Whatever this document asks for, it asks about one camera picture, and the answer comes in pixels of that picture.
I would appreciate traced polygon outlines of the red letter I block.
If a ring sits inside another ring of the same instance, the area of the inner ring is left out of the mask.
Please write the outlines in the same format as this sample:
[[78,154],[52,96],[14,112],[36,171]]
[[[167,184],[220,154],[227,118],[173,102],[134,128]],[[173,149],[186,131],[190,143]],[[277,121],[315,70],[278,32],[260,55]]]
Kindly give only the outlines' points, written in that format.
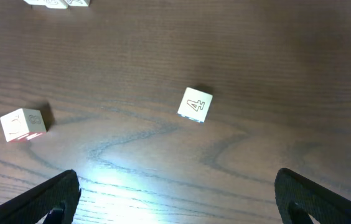
[[65,0],[45,0],[45,6],[50,9],[67,9],[68,4]]

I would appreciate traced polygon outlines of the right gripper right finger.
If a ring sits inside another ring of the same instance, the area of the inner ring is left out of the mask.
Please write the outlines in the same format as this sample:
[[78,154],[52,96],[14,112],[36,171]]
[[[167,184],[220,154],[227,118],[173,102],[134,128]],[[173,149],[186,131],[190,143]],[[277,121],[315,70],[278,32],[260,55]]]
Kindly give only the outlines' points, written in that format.
[[287,168],[274,181],[282,222],[351,223],[351,201]]

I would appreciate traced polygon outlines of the blue number 2 block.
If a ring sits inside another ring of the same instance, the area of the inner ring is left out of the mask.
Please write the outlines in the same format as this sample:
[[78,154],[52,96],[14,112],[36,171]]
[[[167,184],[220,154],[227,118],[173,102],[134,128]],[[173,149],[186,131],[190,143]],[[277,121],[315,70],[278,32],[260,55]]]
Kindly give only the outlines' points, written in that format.
[[90,5],[90,0],[65,0],[69,6],[76,7],[88,7]]

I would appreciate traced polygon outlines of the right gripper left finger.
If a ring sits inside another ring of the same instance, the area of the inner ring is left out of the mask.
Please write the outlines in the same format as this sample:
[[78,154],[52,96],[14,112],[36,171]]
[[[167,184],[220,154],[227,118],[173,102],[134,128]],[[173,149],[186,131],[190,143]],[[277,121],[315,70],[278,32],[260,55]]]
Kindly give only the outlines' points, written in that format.
[[80,196],[77,173],[66,170],[0,205],[0,223],[71,223]]

